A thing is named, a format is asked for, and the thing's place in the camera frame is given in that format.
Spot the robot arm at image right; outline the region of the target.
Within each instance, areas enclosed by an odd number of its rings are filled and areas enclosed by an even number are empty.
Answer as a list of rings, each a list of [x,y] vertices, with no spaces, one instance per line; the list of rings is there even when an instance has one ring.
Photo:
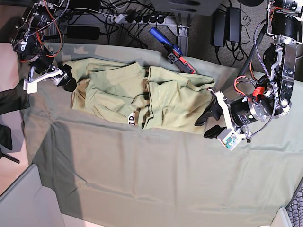
[[[267,1],[267,17],[255,29],[251,53],[255,53],[265,71],[257,79],[252,71],[251,56],[248,57],[233,88],[241,96],[231,101],[213,87],[208,91],[213,99],[195,126],[203,126],[210,117],[224,117],[225,127],[215,125],[204,133],[208,139],[217,138],[224,146],[231,147],[242,140],[255,136],[248,125],[289,113],[294,86],[297,46],[303,43],[303,2],[301,0]],[[250,70],[250,77],[244,72]]]

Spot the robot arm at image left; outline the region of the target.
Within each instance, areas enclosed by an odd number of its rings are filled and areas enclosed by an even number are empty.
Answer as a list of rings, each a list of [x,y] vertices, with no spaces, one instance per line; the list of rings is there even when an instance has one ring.
[[[60,32],[57,21],[69,4],[68,0],[35,0],[33,6],[26,9],[21,24],[15,28],[10,44],[19,61],[30,65],[29,75],[23,80],[23,89],[28,94],[36,93],[38,83],[46,80],[68,92],[73,92],[77,86],[71,66],[55,66],[54,58],[59,51],[50,51],[43,43],[45,30],[52,25]]]

